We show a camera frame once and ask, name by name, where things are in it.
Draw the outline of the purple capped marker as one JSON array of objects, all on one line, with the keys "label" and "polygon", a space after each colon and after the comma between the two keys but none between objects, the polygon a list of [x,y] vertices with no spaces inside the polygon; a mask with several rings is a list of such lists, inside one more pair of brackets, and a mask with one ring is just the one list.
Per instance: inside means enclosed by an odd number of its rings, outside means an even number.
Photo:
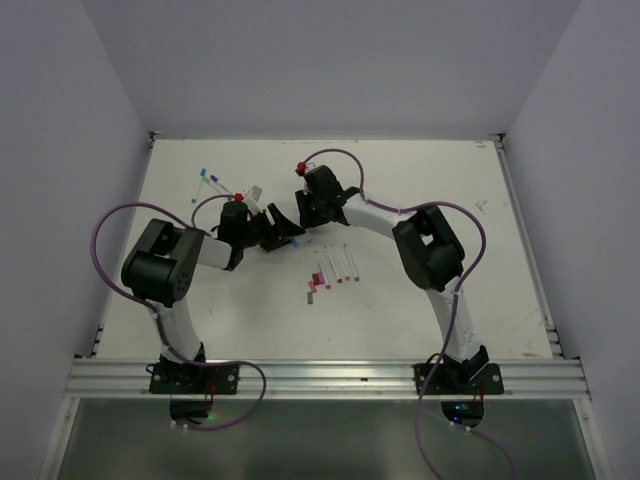
[{"label": "purple capped marker", "polygon": [[327,289],[331,289],[332,285],[330,282],[330,277],[326,273],[326,268],[324,266],[324,262],[321,258],[321,255],[318,251],[315,252],[316,260],[318,263],[318,278],[322,280],[322,285]]}]

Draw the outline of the brown capped marker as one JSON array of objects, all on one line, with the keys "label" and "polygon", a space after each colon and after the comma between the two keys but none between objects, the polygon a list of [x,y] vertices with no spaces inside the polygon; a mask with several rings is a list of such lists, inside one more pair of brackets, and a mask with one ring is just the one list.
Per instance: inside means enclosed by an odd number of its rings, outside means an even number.
[{"label": "brown capped marker", "polygon": [[331,251],[328,247],[324,247],[324,255],[326,257],[326,260],[329,264],[329,268],[333,274],[333,276],[335,277],[335,280],[338,284],[341,284],[343,282],[343,278],[340,274],[340,271],[338,270],[338,268],[336,267],[336,263],[334,262],[332,256],[331,256]]}]

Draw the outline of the dark blue capped marker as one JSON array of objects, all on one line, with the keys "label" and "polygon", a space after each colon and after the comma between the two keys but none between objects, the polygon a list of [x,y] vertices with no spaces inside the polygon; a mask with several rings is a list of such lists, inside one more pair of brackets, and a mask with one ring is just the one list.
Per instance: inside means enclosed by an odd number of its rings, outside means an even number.
[{"label": "dark blue capped marker", "polygon": [[236,193],[232,190],[230,190],[229,188],[227,188],[222,182],[221,180],[216,177],[215,175],[211,174],[209,176],[209,180],[210,180],[210,185],[211,187],[219,194],[219,195],[226,195],[229,197],[234,197],[236,195]]}]

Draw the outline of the thin light blue marker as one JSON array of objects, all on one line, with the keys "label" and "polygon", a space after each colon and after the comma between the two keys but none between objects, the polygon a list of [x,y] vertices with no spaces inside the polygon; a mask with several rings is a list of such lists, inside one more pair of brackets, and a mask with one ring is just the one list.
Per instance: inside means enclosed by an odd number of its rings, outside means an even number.
[{"label": "thin light blue marker", "polygon": [[198,202],[204,183],[205,183],[205,177],[199,176],[197,185],[195,187],[195,191],[191,197],[192,204],[196,204]]}]

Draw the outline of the pink capped marker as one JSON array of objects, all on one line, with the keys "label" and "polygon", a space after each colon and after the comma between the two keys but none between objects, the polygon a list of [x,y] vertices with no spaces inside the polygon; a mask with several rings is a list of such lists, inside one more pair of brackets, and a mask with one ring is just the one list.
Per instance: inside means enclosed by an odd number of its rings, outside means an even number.
[{"label": "pink capped marker", "polygon": [[333,251],[333,254],[334,254],[335,258],[336,258],[337,265],[338,265],[338,267],[340,269],[341,277],[343,278],[344,281],[349,281],[350,280],[350,273],[349,273],[349,270],[348,270],[347,266],[345,265],[341,255],[340,255],[340,251],[339,251],[338,247],[336,245],[333,245],[332,246],[332,251]]}]

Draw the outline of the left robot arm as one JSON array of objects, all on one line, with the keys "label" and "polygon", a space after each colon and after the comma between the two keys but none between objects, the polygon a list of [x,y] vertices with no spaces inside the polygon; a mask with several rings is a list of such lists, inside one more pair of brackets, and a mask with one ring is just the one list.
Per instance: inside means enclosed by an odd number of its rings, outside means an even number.
[{"label": "left robot arm", "polygon": [[124,262],[121,281],[150,309],[160,335],[159,360],[147,367],[152,394],[237,392],[241,363],[208,364],[191,321],[186,297],[196,268],[232,271],[246,249],[271,252],[304,233],[275,205],[253,213],[238,200],[223,204],[218,225],[210,231],[160,219],[148,223]]}]

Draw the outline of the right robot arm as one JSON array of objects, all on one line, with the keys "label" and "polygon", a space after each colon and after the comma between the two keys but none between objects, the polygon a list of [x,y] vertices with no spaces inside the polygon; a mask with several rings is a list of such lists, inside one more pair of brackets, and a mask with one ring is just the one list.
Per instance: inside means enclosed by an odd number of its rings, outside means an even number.
[{"label": "right robot arm", "polygon": [[438,205],[400,212],[376,206],[358,189],[344,189],[332,170],[303,162],[296,174],[304,187],[296,193],[300,223],[314,228],[327,223],[359,227],[394,241],[409,280],[424,291],[443,337],[444,353],[432,367],[420,366],[432,393],[468,394],[489,364],[464,297],[468,271],[465,251]]}]

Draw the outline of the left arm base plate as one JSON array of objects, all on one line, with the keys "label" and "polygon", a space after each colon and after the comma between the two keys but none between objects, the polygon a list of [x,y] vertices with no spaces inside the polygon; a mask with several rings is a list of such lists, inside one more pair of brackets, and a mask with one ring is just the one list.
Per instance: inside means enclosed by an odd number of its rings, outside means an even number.
[{"label": "left arm base plate", "polygon": [[148,364],[149,392],[168,395],[235,395],[239,367],[196,367],[173,362]]}]

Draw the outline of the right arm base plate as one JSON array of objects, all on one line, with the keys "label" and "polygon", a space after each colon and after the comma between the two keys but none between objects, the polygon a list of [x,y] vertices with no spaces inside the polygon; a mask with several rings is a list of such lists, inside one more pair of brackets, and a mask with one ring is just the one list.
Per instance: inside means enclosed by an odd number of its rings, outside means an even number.
[{"label": "right arm base plate", "polygon": [[471,379],[466,378],[452,366],[444,363],[417,363],[412,366],[417,394],[422,391],[423,384],[433,368],[436,368],[436,372],[428,382],[424,392],[425,395],[475,396],[479,394],[502,395],[505,393],[502,374],[499,365],[496,363],[487,364]]}]

